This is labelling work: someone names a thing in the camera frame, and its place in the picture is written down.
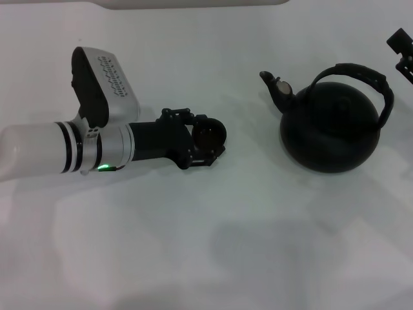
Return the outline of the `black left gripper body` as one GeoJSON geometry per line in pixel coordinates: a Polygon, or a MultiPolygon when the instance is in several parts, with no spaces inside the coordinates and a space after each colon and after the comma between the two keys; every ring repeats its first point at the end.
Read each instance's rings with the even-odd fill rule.
{"type": "Polygon", "coordinates": [[[167,158],[180,169],[194,160],[194,142],[186,128],[194,115],[188,109],[163,109],[153,122],[129,124],[134,137],[133,161],[167,158]]]}

